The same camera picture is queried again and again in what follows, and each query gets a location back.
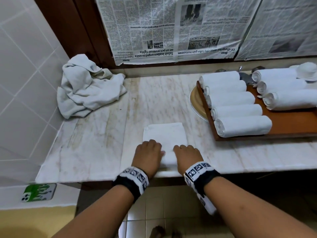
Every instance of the folded white towel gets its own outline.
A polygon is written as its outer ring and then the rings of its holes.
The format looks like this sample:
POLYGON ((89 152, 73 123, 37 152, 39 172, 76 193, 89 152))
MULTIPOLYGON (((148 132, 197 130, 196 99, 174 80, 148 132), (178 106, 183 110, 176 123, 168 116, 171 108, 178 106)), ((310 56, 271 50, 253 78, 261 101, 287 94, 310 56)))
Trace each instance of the folded white towel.
POLYGON ((266 80, 260 81, 256 90, 259 94, 265 95, 277 91, 300 90, 306 87, 307 83, 303 79, 287 79, 287 80, 266 80))
POLYGON ((259 104, 244 104, 233 106, 220 106, 211 109, 213 120, 224 117, 261 116, 262 107, 259 104))
POLYGON ((255 97, 250 92, 215 93, 207 95, 206 101, 209 108, 217 106, 230 106, 242 104, 254 104, 255 97))
POLYGON ((247 85, 245 81, 238 80, 229 83, 215 83, 214 85, 204 86, 205 97, 211 93, 219 93, 223 91, 229 92, 245 92, 247 90, 247 85))
POLYGON ((126 92, 124 74, 112 75, 99 68, 85 54, 78 54, 63 66, 61 87, 57 88, 57 104, 61 114, 85 117, 92 110, 112 103, 126 92))
POLYGON ((240 75, 237 71, 210 73, 199 77, 199 83, 202 88, 205 86, 212 86, 214 83, 229 83, 239 80, 240 75))
POLYGON ((269 110, 292 110, 317 106, 317 89, 302 89, 268 93, 263 98, 269 110))
POLYGON ((265 135, 272 128, 268 116, 226 117, 214 122, 220 137, 228 138, 244 135, 265 135))
POLYGON ((297 72, 295 68, 273 68, 273 69, 261 69, 252 73, 252 79, 254 82, 267 81, 269 79, 296 79, 297 72))
POLYGON ((177 167, 173 148, 175 145, 186 145, 187 137, 182 123, 150 124, 144 127, 143 141, 155 140, 162 145, 165 155, 161 160, 162 168, 177 167))

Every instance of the newspaper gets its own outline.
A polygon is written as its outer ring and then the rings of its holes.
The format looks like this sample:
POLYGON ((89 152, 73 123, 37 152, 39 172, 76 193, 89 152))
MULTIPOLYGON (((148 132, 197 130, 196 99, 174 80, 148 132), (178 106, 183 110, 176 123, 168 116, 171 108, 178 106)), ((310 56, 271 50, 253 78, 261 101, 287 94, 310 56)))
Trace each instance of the newspaper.
POLYGON ((116 65, 233 58, 260 0, 96 0, 116 65))
POLYGON ((263 0, 235 60, 317 55, 317 0, 263 0))

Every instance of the rolled white towel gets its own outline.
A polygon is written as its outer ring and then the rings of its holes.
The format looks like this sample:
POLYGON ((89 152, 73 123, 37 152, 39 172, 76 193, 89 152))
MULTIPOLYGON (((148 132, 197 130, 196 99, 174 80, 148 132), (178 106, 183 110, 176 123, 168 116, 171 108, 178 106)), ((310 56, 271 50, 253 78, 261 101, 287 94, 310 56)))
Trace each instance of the rolled white towel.
POLYGON ((263 98, 269 110, 285 111, 317 106, 317 89, 277 91, 268 93, 263 98))
POLYGON ((204 95, 207 96, 211 93, 219 93, 223 91, 229 92, 245 92, 247 85, 245 81, 232 81, 230 83, 215 83, 214 85, 204 86, 204 95))
POLYGON ((218 135, 223 138, 265 135, 272 128, 272 121, 268 116, 218 118, 214 124, 218 135))
POLYGON ((261 116, 262 107, 259 104, 244 104, 233 106, 220 106, 211 109, 213 120, 225 117, 261 116))
POLYGON ((261 69, 256 70, 252 73, 252 79, 256 83, 260 81, 266 81, 269 79, 296 79, 296 77, 297 72, 295 68, 261 69))
POLYGON ((229 83, 239 80, 240 75, 237 71, 210 73, 199 77, 199 83, 202 88, 205 86, 212 86, 214 83, 229 83))
POLYGON ((256 90, 259 94, 265 95, 277 91, 300 90, 304 89, 307 83, 303 79, 287 79, 287 80, 266 80, 260 81, 256 90))
POLYGON ((209 108, 217 106, 254 104, 255 97, 250 92, 215 93, 206 96, 209 108))

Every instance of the wooden tray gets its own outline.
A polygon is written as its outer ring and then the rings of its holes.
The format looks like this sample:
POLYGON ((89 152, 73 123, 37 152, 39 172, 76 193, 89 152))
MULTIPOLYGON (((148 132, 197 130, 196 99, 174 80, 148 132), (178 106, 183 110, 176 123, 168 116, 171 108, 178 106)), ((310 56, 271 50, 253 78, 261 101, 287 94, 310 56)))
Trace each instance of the wooden tray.
POLYGON ((272 120, 272 128, 270 132, 266 135, 250 135, 222 138, 217 134, 214 121, 212 120, 211 112, 208 108, 200 83, 197 81, 196 85, 200 99, 203 102, 203 107, 206 111, 212 134, 216 141, 317 136, 317 108, 297 109, 290 111, 271 111, 266 108, 263 100, 257 97, 257 95, 259 94, 257 93, 256 88, 248 85, 247 91, 251 92, 255 96, 255 103, 261 105, 263 115, 268 116, 272 120))

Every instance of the tiled wall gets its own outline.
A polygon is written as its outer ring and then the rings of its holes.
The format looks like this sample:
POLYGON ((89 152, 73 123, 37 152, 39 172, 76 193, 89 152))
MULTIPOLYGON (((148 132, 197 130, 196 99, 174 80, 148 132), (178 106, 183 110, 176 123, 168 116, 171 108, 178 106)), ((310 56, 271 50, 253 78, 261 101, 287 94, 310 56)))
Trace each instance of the tiled wall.
POLYGON ((63 122, 68 59, 34 0, 0 0, 0 186, 34 181, 63 122))

